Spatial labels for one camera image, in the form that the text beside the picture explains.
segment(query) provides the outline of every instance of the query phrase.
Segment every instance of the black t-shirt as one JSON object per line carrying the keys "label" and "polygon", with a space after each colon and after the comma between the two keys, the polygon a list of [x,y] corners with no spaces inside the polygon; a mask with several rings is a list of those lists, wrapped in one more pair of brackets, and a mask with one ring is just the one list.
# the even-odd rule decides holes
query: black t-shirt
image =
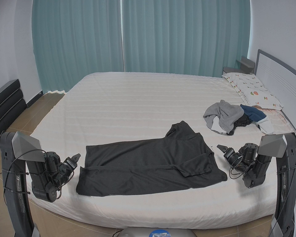
{"label": "black t-shirt", "polygon": [[76,192],[138,195],[207,187],[226,180],[202,135],[181,121],[164,138],[87,146]]}

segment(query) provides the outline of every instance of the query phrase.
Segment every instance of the robotic arm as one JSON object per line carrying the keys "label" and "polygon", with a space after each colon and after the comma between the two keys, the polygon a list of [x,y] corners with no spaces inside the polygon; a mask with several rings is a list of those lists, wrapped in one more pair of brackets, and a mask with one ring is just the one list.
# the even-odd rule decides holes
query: robotic arm
{"label": "robotic arm", "polygon": [[0,137],[0,148],[3,191],[15,237],[39,237],[29,207],[26,175],[30,174],[32,178],[35,197],[54,202],[60,198],[62,187],[73,177],[80,154],[61,163],[55,152],[43,153],[38,139],[20,132],[4,132]]}
{"label": "robotic arm", "polygon": [[296,200],[296,136],[295,133],[262,136],[260,145],[246,143],[235,152],[233,148],[217,146],[230,165],[229,176],[235,169],[247,188],[261,185],[272,157],[276,157],[278,194],[276,212],[269,236],[290,237],[294,233],[294,207]]}

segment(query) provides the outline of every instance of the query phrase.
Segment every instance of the floral pillowcase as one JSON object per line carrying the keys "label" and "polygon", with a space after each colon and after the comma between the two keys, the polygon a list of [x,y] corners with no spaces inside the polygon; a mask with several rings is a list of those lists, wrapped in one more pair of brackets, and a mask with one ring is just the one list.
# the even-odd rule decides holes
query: floral pillowcase
{"label": "floral pillowcase", "polygon": [[254,74],[226,73],[222,75],[236,89],[248,106],[281,110],[282,105]]}

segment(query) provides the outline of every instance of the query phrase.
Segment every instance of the mattress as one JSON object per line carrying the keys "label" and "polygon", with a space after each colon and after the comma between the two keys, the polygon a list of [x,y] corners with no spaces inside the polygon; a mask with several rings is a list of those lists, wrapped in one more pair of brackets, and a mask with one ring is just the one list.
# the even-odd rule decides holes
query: mattress
{"label": "mattress", "polygon": [[[78,82],[45,116],[31,136],[42,149],[55,151],[63,161],[81,154],[73,179],[54,203],[29,195],[38,205],[60,215],[105,227],[159,227],[211,229],[239,225],[274,213],[276,160],[265,182],[252,189],[241,178],[206,188],[135,196],[81,196],[75,191],[79,166],[84,167],[86,146],[119,141],[162,138],[182,120],[200,132],[215,152],[218,167],[229,165],[218,144],[236,151],[247,142],[259,144],[264,134],[254,125],[238,127],[233,136],[206,127],[205,110],[221,99],[243,103],[223,78],[164,73],[93,73]],[[280,111],[264,110],[275,133],[293,128]],[[27,177],[28,190],[31,179]]]}

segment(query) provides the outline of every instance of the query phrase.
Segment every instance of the blue clothing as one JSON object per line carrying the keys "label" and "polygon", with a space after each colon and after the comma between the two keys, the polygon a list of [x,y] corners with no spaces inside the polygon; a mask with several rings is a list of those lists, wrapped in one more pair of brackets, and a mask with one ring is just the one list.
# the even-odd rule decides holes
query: blue clothing
{"label": "blue clothing", "polygon": [[265,113],[260,111],[259,109],[247,105],[240,105],[244,112],[249,116],[249,118],[254,121],[258,122],[266,117]]}

